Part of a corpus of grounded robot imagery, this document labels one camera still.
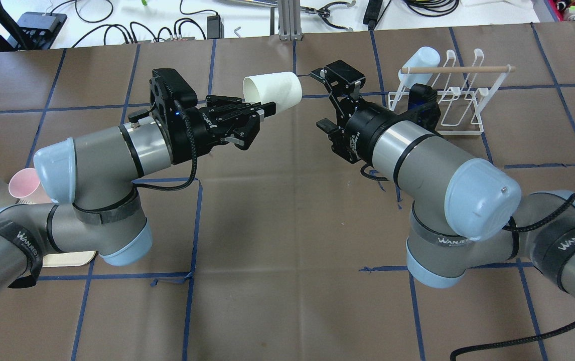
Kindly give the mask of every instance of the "pink cup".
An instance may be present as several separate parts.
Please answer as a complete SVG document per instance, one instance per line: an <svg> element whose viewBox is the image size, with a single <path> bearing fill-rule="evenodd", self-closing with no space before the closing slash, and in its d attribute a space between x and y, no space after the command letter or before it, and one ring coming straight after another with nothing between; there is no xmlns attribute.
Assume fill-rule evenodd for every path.
<svg viewBox="0 0 575 361"><path fill-rule="evenodd" d="M42 188L38 172L32 167L19 171L11 178L9 193L23 203L51 203L51 197Z"/></svg>

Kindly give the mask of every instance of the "wooden dowel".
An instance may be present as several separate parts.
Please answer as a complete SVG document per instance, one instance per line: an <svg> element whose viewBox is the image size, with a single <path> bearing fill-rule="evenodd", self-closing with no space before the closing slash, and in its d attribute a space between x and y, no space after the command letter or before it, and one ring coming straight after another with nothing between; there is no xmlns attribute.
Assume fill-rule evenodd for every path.
<svg viewBox="0 0 575 361"><path fill-rule="evenodd" d="M439 74L439 73L513 73L515 66L446 66L443 68L401 68L402 74Z"/></svg>

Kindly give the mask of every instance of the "robotic arm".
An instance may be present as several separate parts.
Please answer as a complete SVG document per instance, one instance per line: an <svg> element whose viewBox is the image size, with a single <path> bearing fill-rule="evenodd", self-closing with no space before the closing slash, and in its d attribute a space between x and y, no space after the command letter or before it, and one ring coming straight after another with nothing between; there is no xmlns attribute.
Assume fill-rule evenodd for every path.
<svg viewBox="0 0 575 361"><path fill-rule="evenodd" d="M332 151L365 161L414 198L406 252L418 281L446 288L470 267L529 257L575 297L575 194L522 198L515 180L434 131L440 110L430 87L415 84L408 111L395 114L361 97L365 76L342 60L310 76L336 110L336 124L317 123Z"/></svg>
<svg viewBox="0 0 575 361"><path fill-rule="evenodd" d="M152 246L152 232L137 188L187 187L197 157L230 142L247 150L263 119L276 113L274 101L214 95L197 109L196 93L173 69L153 70L150 99L152 108L130 114L130 123L35 153L54 203L0 209L0 289L35 285L46 254L97 250L115 266L140 259ZM190 159L192 174L179 187L131 182Z"/></svg>

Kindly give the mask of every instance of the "beige tray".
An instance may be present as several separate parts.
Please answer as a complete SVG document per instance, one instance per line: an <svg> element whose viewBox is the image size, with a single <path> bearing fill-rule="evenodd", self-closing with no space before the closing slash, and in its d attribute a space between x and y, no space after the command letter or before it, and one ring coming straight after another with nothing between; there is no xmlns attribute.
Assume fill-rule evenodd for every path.
<svg viewBox="0 0 575 361"><path fill-rule="evenodd" d="M93 260L96 251L47 254L42 260L42 267L76 267Z"/></svg>

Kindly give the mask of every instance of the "black pole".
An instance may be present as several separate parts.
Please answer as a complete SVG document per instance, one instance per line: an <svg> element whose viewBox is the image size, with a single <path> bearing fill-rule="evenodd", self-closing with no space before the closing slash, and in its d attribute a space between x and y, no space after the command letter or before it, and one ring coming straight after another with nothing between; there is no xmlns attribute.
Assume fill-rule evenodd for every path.
<svg viewBox="0 0 575 361"><path fill-rule="evenodd" d="M13 39L18 42L21 50L33 50L33 41L0 5L0 24L9 32Z"/></svg>

